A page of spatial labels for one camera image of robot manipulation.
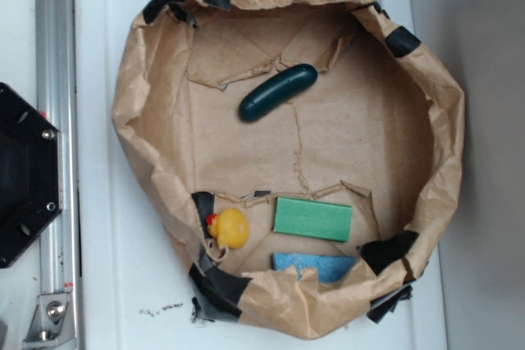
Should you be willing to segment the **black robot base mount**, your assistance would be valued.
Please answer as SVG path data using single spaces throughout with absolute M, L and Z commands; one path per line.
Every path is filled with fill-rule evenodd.
M 62 211 L 60 131 L 1 84 L 1 267 L 25 252 Z

